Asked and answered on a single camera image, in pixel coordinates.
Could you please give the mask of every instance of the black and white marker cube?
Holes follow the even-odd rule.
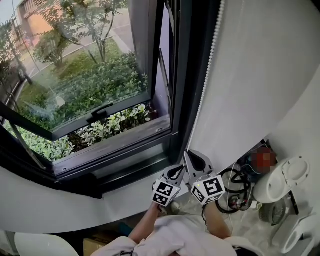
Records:
[[[202,205],[218,200],[226,192],[221,175],[195,182],[191,193]]]
[[[168,206],[179,193],[180,187],[173,186],[159,179],[153,185],[152,201],[161,206]]]

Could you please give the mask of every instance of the white chair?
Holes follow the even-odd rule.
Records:
[[[67,241],[56,235],[15,233],[14,242],[20,256],[79,256]]]

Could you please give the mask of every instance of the window frame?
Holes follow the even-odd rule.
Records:
[[[149,47],[148,51],[146,52],[148,73],[147,91],[144,91],[139,95],[130,97],[115,104],[111,102],[98,106],[92,110],[87,111],[86,114],[75,117],[72,121],[62,123],[58,128],[55,128],[54,131],[49,131],[45,128],[42,128],[38,124],[15,112],[3,102],[0,102],[0,116],[3,119],[8,120],[9,122],[35,135],[54,142],[94,122],[97,122],[104,118],[108,118],[115,113],[151,101],[156,91],[157,65],[163,18],[163,16],[160,14],[162,14],[163,11],[164,3],[162,2],[162,0],[149,1],[149,23],[147,30],[147,44],[149,45]]]
[[[220,0],[205,0],[201,6],[195,0],[172,0],[170,3],[174,18],[174,31],[170,34],[172,54],[170,54],[169,83],[172,104],[169,128],[76,168],[65,170],[51,168],[49,173],[44,174],[43,170],[40,171],[30,156],[25,153],[17,156],[11,155],[13,159],[6,157],[9,163],[14,161],[14,165],[8,163],[4,165],[0,163],[0,165],[17,175],[47,187],[102,198],[103,193],[126,186],[159,172],[169,165],[179,163],[187,147],[197,115]],[[11,136],[13,148],[10,148],[10,152],[14,152],[15,148],[21,151],[17,139],[3,127],[0,127],[0,135]],[[122,169],[117,173],[107,174],[99,179],[92,174],[96,170],[159,144],[164,146],[164,153],[152,159]],[[1,146],[0,141],[0,156],[6,155],[4,150],[1,151]],[[28,166],[33,166],[33,168],[24,167],[26,161]]]

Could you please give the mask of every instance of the open window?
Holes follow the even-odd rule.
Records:
[[[0,59],[7,64],[1,166],[99,198],[180,161],[219,6],[218,0],[20,2],[0,28],[12,53]]]

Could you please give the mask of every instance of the person's left arm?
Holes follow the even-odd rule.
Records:
[[[138,225],[130,233],[129,238],[139,244],[154,231],[155,223],[160,213],[159,204],[153,202]]]

